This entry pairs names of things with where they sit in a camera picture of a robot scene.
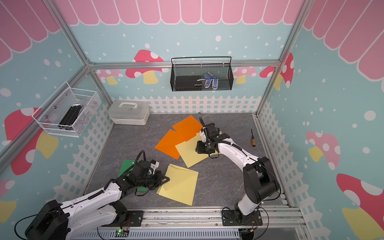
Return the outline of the yellow paper sheet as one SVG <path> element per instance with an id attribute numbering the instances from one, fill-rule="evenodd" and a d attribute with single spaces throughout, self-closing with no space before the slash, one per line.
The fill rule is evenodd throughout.
<path id="1" fill-rule="evenodd" d="M 192 206 L 198 175 L 199 173 L 196 171 L 170 164 L 166 172 L 166 177 L 168 177 L 170 181 L 162 185 L 157 191 L 157 194 Z"/>
<path id="2" fill-rule="evenodd" d="M 196 136 L 192 139 L 176 145 L 176 149 L 178 150 L 182 160 L 188 168 L 209 157 L 208 154 L 198 154 L 196 152 L 197 143 L 201 140 L 202 137 L 200 136 L 200 134 L 196 134 Z"/>

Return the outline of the green paper sheet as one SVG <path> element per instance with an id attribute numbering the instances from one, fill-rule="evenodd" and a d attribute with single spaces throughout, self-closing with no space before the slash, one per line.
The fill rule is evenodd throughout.
<path id="1" fill-rule="evenodd" d="M 120 172 L 118 174 L 118 177 L 120 177 L 129 167 L 133 166 L 134 164 L 134 160 L 124 160 L 123 161 L 123 164 L 122 164 L 122 167 L 120 169 Z M 137 188 L 137 192 L 140 193 L 140 192 L 146 192 L 148 189 L 147 188 L 144 188 L 144 187 L 139 187 Z"/>

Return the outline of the yellow paper sheet bottom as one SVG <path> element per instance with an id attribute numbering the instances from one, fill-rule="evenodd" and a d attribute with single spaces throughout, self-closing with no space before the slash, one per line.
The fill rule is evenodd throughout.
<path id="1" fill-rule="evenodd" d="M 176 145 L 176 149 L 178 150 L 182 160 L 188 168 L 209 157 L 208 154 L 198 154 L 196 152 L 197 143 L 201 140 L 202 137 L 200 136 L 200 134 L 196 134 L 196 136 L 192 139 Z"/>

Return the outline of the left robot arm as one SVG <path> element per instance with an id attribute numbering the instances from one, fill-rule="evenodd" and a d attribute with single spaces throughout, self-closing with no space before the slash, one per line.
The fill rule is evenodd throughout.
<path id="1" fill-rule="evenodd" d="M 89 230 L 102 226 L 116 226 L 120 233 L 126 227 L 141 225 L 142 212 L 129 211 L 121 199 L 138 189 L 147 192 L 158 189 L 170 178 L 158 170 L 159 162 L 148 161 L 145 151 L 140 151 L 133 164 L 119 177 L 107 181 L 104 187 L 73 200 L 46 203 L 38 214 L 32 215 L 30 225 L 22 237 L 25 240 L 70 240 Z"/>

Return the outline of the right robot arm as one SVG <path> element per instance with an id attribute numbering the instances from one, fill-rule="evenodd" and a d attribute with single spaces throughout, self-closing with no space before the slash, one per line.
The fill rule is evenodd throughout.
<path id="1" fill-rule="evenodd" d="M 245 195 L 235 205 L 235 209 L 222 209 L 223 224 L 227 226 L 261 226 L 259 209 L 264 201 L 273 201 L 272 195 L 281 192 L 281 186 L 267 157 L 259 158 L 237 145 L 227 134 L 220 133 L 214 123 L 202 124 L 201 140 L 197 142 L 198 154 L 221 154 L 229 158 L 243 172 Z"/>

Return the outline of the orange paper sheet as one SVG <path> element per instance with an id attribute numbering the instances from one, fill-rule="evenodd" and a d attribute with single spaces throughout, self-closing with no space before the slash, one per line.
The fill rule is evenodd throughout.
<path id="1" fill-rule="evenodd" d="M 186 132 L 176 132 L 174 130 L 169 130 L 155 146 L 155 149 L 177 160 L 180 157 L 180 154 L 176 148 L 176 145 L 186 142 L 192 137 L 193 135 Z"/>
<path id="2" fill-rule="evenodd" d="M 201 131 L 202 127 L 201 123 L 199 123 L 193 116 L 189 116 L 173 125 L 174 130 L 178 133 L 182 142 L 186 142 L 194 138 Z"/>

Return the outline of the small green circuit board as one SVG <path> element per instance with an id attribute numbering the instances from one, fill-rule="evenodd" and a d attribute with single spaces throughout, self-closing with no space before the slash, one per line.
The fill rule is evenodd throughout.
<path id="1" fill-rule="evenodd" d="M 115 232 L 115 238 L 127 238 L 129 236 L 129 230 L 119 229 Z"/>

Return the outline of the black box in mesh basket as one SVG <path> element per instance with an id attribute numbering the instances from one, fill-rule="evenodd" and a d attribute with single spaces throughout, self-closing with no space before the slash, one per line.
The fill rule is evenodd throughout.
<path id="1" fill-rule="evenodd" d="M 173 81 L 173 91 L 200 91 L 203 83 L 201 77 L 177 76 Z"/>

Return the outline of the blue white item in basket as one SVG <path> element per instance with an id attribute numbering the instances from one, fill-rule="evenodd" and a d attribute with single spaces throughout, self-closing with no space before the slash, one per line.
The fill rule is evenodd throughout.
<path id="1" fill-rule="evenodd" d="M 202 79 L 197 80 L 206 89 L 212 88 L 217 90 L 219 88 L 219 79 L 211 73 L 206 73 Z"/>

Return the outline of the white plastic storage box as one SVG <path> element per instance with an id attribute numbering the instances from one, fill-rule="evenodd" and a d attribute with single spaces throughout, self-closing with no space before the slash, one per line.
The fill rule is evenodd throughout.
<path id="1" fill-rule="evenodd" d="M 116 100 L 108 110 L 109 118 L 117 125 L 144 126 L 150 116 L 146 102 Z"/>

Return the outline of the black item in white basket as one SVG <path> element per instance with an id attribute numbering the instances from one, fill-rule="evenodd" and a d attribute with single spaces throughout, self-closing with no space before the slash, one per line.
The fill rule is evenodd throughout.
<path id="1" fill-rule="evenodd" d="M 69 108 L 63 119 L 60 121 L 58 127 L 60 130 L 73 130 L 72 125 L 78 118 L 78 115 L 82 109 L 81 105 L 73 105 Z"/>

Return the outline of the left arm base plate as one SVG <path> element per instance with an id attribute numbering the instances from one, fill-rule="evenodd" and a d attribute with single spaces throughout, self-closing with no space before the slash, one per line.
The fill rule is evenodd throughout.
<path id="1" fill-rule="evenodd" d="M 143 211 L 125 211 L 123 220 L 119 224 L 121 228 L 140 227 L 143 220 Z"/>

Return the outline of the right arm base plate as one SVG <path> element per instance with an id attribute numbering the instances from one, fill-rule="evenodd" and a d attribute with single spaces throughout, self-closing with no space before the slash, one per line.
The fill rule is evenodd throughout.
<path id="1" fill-rule="evenodd" d="M 221 210 L 223 226 L 262 226 L 263 221 L 259 210 L 253 211 L 249 215 L 242 215 L 238 210 L 224 208 Z"/>

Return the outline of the aluminium front rail frame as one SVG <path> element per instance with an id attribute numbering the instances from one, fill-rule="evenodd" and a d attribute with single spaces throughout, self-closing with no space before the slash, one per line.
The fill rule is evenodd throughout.
<path id="1" fill-rule="evenodd" d="M 264 206 L 262 226 L 223 226 L 221 210 L 209 208 L 158 208 L 143 211 L 140 227 L 128 227 L 127 238 L 115 238 L 116 226 L 89 230 L 72 240 L 309 240 L 309 229 L 297 208 Z"/>

